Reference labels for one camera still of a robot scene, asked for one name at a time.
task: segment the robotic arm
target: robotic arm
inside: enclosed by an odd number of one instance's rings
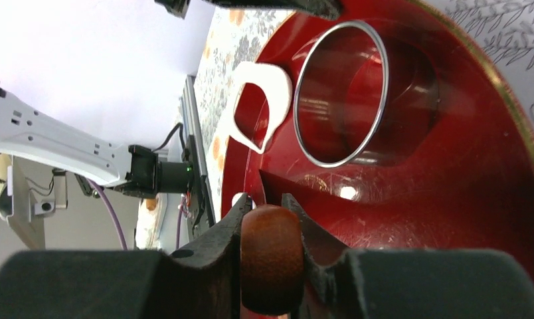
[[[185,193],[188,163],[160,162],[143,146],[114,145],[35,110],[0,88],[0,153],[84,176],[124,195],[152,198]]]

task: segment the metal ring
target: metal ring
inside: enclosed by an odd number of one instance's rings
[[[299,104],[299,96],[300,96],[300,87],[302,86],[302,80],[304,79],[304,74],[306,72],[306,68],[308,67],[308,62],[310,61],[310,58],[312,57],[312,54],[316,51],[316,48],[327,38],[330,36],[333,32],[344,29],[344,28],[356,28],[360,31],[366,33],[370,36],[370,38],[373,40],[373,42],[377,46],[377,50],[379,54],[381,55],[381,61],[383,66],[383,90],[381,92],[381,102],[379,104],[379,109],[377,110],[377,115],[375,116],[375,120],[373,122],[373,125],[371,126],[371,129],[369,130],[369,133],[363,140],[363,142],[357,147],[357,149],[349,154],[346,158],[341,159],[339,161],[333,162],[333,163],[326,163],[324,161],[320,161],[317,158],[313,157],[304,146],[304,141],[302,140],[302,137],[300,136],[300,129],[298,127],[298,104]],[[298,81],[296,83],[296,89],[294,91],[294,103],[293,103],[293,111],[294,111],[294,131],[296,133],[296,137],[298,139],[298,145],[300,145],[300,148],[302,149],[303,153],[306,155],[306,157],[314,164],[320,167],[324,168],[334,168],[338,167],[344,164],[347,164],[351,161],[353,161],[360,153],[363,152],[363,150],[367,147],[367,144],[373,138],[375,135],[375,132],[377,131],[377,128],[379,127],[379,124],[381,123],[381,118],[383,117],[383,114],[385,112],[385,106],[387,103],[387,94],[389,90],[389,58],[387,55],[387,51],[385,48],[385,44],[381,37],[379,36],[378,32],[371,27],[369,24],[367,24],[364,21],[360,20],[354,20],[354,21],[346,21],[339,23],[332,28],[328,29],[322,36],[314,43],[312,48],[310,49],[310,52],[306,56],[306,59],[304,60],[304,64],[302,65],[302,69],[300,70],[300,73],[298,75]]]

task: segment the table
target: table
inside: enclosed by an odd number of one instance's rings
[[[233,87],[232,71],[242,61],[255,61],[269,37],[292,13],[287,10],[227,10],[217,8],[195,79],[195,97],[201,123],[211,198],[220,219],[224,155],[228,132],[224,119]]]

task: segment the red tray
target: red tray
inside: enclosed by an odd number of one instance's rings
[[[438,121],[400,165],[322,169],[301,152],[290,112],[262,156],[230,140],[222,216],[235,193],[246,191],[261,205],[280,204],[290,192],[349,246],[489,247],[512,254],[534,280],[534,137],[503,81],[482,64],[490,62],[455,24],[423,4],[342,3],[339,21],[363,19],[428,55],[440,81]],[[296,84],[304,56],[295,54],[339,21],[292,15],[257,61],[281,66]],[[259,88],[244,87],[235,116],[242,132],[262,143],[268,108]]]

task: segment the white plastic handle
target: white plastic handle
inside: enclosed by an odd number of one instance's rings
[[[292,82],[282,68],[266,63],[242,62],[234,70],[233,77],[234,89],[228,98],[228,107],[233,108],[233,114],[229,116],[230,136],[251,150],[263,154],[275,130],[282,124],[288,114],[292,99]],[[234,117],[238,107],[238,100],[236,100],[238,92],[246,83],[259,86],[265,93],[265,98],[269,104],[269,123],[267,124],[267,132],[261,148],[240,131]]]

